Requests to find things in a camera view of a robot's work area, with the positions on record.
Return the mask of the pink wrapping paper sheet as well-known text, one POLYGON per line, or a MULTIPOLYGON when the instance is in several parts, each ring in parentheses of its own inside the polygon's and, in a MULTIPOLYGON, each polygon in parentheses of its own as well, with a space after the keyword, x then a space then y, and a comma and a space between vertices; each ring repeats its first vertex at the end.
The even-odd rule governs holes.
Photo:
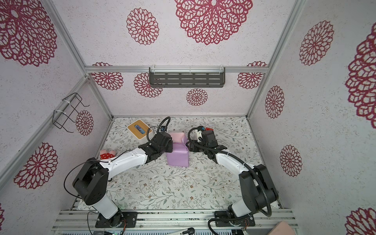
POLYGON ((166 154, 167 164, 170 166, 189 166, 190 151, 186 146, 188 139, 183 132, 169 132, 173 141, 173 151, 166 154))

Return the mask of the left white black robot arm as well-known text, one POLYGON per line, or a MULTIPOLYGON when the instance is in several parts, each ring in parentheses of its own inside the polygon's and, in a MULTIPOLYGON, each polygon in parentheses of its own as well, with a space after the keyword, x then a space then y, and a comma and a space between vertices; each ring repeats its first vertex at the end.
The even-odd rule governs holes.
POLYGON ((130 168, 147 164, 173 151, 173 140, 166 132, 157 133, 150 141, 112 160, 88 159, 72 186, 86 205, 92 206, 107 221, 120 223, 121 209, 108 196, 107 185, 115 176, 130 168))

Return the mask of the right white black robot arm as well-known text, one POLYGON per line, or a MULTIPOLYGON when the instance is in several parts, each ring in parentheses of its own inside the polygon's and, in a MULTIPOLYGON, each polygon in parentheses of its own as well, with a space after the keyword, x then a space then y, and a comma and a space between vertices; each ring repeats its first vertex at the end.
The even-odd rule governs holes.
POLYGON ((219 145, 212 130, 202 127, 188 132, 189 143, 239 178, 241 199, 228 207, 230 218, 242 218, 262 213, 271 217, 271 203, 278 200, 278 192, 265 165, 248 164, 227 147, 219 145))

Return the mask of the white box with wooden lid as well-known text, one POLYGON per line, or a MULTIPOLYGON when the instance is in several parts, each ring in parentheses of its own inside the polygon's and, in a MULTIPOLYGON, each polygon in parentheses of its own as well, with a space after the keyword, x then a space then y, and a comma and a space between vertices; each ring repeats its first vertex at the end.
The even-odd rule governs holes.
POLYGON ((136 120, 135 122, 129 124, 127 129, 130 133, 141 143, 148 141, 147 134, 151 140, 154 137, 154 131, 141 119, 136 120))

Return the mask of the blue item on wooden lid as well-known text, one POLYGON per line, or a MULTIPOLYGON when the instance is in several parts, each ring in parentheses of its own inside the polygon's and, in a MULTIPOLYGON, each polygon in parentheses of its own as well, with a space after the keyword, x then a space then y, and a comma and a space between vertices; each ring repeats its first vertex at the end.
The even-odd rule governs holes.
POLYGON ((139 126, 139 125, 135 125, 134 126, 142 135, 144 135, 146 132, 142 129, 142 127, 141 126, 139 126))

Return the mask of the pink plush toy red dress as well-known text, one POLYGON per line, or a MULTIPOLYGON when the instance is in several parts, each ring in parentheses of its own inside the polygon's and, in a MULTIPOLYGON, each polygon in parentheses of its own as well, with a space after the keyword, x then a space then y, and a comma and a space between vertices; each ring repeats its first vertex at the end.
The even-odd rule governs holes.
POLYGON ((99 152, 99 158, 101 160, 107 160, 116 157, 117 152, 115 150, 103 149, 99 152))

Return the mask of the pink object bottom right corner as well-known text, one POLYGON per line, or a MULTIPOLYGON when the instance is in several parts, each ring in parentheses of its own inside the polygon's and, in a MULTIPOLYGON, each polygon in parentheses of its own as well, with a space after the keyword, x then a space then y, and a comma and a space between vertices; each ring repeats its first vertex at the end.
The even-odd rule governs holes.
POLYGON ((279 222, 268 235, 296 235, 295 230, 286 222, 279 222))

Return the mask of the grey slotted wall shelf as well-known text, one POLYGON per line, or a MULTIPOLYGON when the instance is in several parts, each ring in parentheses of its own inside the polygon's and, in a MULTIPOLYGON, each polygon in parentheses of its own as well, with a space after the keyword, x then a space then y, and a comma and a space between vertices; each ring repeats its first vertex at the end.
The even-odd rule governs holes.
POLYGON ((226 82, 224 67, 215 69, 163 70, 149 68, 152 88, 222 88, 226 82))

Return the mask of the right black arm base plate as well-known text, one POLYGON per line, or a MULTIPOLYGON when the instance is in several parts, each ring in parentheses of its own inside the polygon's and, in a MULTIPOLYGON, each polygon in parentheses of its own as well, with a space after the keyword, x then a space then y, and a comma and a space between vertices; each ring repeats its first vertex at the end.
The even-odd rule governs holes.
POLYGON ((214 212, 216 227, 254 227, 256 225, 252 215, 245 215, 241 218, 233 217, 228 211, 214 212))

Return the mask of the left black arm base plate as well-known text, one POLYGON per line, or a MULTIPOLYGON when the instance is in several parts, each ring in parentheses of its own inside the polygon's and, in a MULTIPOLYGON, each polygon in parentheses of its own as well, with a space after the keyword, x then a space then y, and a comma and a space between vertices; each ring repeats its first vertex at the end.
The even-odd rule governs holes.
POLYGON ((95 227, 96 228, 135 228, 138 213, 128 211, 118 211, 112 218, 106 219, 99 214, 95 227))

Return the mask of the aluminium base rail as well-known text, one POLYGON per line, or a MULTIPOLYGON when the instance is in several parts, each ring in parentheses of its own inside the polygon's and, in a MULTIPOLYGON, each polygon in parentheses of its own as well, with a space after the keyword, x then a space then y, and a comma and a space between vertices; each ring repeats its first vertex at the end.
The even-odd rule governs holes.
MULTIPOLYGON (((209 219, 215 218, 215 210, 124 210, 127 225, 132 230, 183 229, 194 227, 207 229, 209 219)), ((61 211, 51 228, 56 231, 96 231, 99 216, 95 211, 61 211)), ((248 229, 273 229, 279 222, 285 221, 292 229, 299 230, 298 222, 290 209, 273 209, 267 217, 256 213, 247 219, 232 222, 229 229, 247 226, 248 229)))

